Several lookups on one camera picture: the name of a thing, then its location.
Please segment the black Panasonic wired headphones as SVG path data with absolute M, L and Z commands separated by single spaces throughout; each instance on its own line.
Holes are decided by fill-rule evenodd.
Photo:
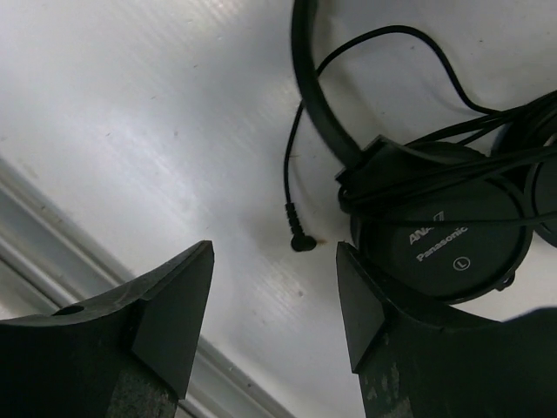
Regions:
M 292 63 L 301 102 L 319 136 L 342 164 L 339 206 L 355 246 L 409 287 L 448 304 L 513 283 L 534 232 L 556 228 L 556 95 L 504 111 L 466 94 L 445 52 L 425 32 L 388 25 L 342 44 L 316 64 L 318 5 L 292 10 Z M 334 59 L 366 41 L 408 35 L 439 59 L 463 104 L 476 117 L 407 144 L 377 137 L 361 147 L 328 104 L 319 78 Z

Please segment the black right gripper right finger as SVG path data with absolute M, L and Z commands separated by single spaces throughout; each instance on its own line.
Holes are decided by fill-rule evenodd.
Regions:
M 337 247 L 352 371 L 369 417 L 553 417 L 556 311 L 482 318 L 391 278 Z

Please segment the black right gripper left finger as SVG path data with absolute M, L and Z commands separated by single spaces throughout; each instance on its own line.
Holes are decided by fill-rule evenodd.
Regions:
M 202 240 L 108 292 L 1 323 L 4 417 L 172 417 L 211 286 Z

